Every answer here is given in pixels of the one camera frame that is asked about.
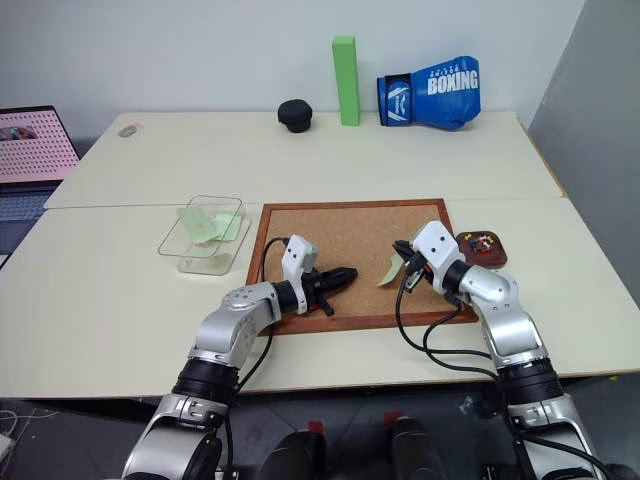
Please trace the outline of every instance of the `gray floor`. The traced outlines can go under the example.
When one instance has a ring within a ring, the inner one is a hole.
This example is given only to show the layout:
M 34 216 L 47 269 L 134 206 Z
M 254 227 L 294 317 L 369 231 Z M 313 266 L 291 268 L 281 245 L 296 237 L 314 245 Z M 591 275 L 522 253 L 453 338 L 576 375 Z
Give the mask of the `gray floor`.
M 640 471 L 640 374 L 593 378 L 570 385 L 600 457 Z M 329 445 L 331 478 L 389 478 L 383 416 L 402 411 L 420 420 L 437 442 L 451 479 L 477 478 L 485 462 L 511 462 L 510 438 L 499 418 L 483 420 L 459 408 L 467 395 L 455 391 L 394 391 L 244 398 L 232 413 L 235 464 L 251 479 L 271 449 L 288 433 L 322 421 Z M 30 414 L 33 405 L 4 400 L 0 408 Z M 43 409 L 37 415 L 48 413 Z M 7 479 L 99 479 L 120 475 L 143 425 L 59 413 L 21 420 L 24 433 L 6 473 Z M 2 421 L 5 430 L 11 422 Z

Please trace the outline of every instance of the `green block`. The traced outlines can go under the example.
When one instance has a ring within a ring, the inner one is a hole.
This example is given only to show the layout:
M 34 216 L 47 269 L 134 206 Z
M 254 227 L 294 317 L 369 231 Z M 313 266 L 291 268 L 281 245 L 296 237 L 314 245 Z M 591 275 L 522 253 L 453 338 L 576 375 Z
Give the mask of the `green block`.
M 331 46 L 333 63 L 336 67 L 336 81 L 338 82 L 340 119 L 343 125 L 357 126 L 360 124 L 360 97 L 358 95 L 356 38 L 353 36 L 334 37 Z

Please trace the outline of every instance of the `small white object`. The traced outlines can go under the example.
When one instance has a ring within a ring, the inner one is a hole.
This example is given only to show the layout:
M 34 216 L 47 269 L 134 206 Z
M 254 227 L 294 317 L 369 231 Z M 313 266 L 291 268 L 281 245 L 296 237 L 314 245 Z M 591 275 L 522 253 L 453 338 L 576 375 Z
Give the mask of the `small white object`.
M 464 261 L 464 254 L 458 249 L 458 243 L 442 222 L 432 221 L 416 234 L 411 241 L 411 247 L 427 259 L 433 270 L 433 289 L 443 295 L 444 274 L 456 260 Z
M 16 442 L 12 438 L 9 438 L 0 433 L 0 462 L 2 462 L 7 455 L 9 455 L 9 452 L 11 452 L 11 449 L 15 444 Z
M 282 256 L 282 278 L 288 280 L 298 299 L 298 315 L 307 312 L 307 300 L 302 288 L 302 274 L 316 264 L 318 249 L 304 237 L 291 235 L 287 251 Z

